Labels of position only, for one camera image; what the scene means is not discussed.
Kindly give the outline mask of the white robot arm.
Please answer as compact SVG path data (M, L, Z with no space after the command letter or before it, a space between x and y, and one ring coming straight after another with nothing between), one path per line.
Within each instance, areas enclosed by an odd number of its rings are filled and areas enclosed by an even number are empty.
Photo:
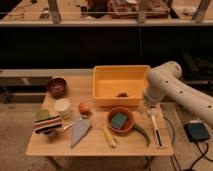
M156 104L168 96L213 129L213 97L184 84L181 76L182 68L175 61L152 68L147 73L146 102Z

